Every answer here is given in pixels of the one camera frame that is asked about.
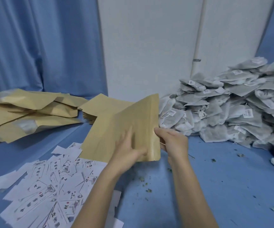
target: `pile of tea bags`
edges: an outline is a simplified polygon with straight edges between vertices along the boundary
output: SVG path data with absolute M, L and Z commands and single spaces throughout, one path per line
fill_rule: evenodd
M 205 142 L 274 146 L 274 62 L 255 57 L 229 66 L 215 78 L 180 80 L 177 93 L 159 103 L 159 126 Z
M 52 154 L 58 156 L 26 163 L 17 171 L 0 176 L 0 189 L 7 189 L 27 172 L 3 198 L 11 203 L 0 217 L 13 228 L 70 228 L 107 164 L 78 158 L 80 146 L 76 142 L 67 149 L 57 146 Z M 114 218 L 120 195 L 114 190 L 106 228 L 124 225 Z
M 13 89 L 0 92 L 0 142 L 80 123 L 78 107 L 87 100 L 63 93 Z

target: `person's right hand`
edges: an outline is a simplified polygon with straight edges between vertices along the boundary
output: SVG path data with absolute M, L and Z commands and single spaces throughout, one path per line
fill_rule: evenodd
M 180 160 L 188 160 L 188 138 L 185 135 L 172 129 L 158 127 L 154 131 L 158 137 L 164 140 L 160 139 L 160 147 L 168 153 L 168 162 L 170 164 Z

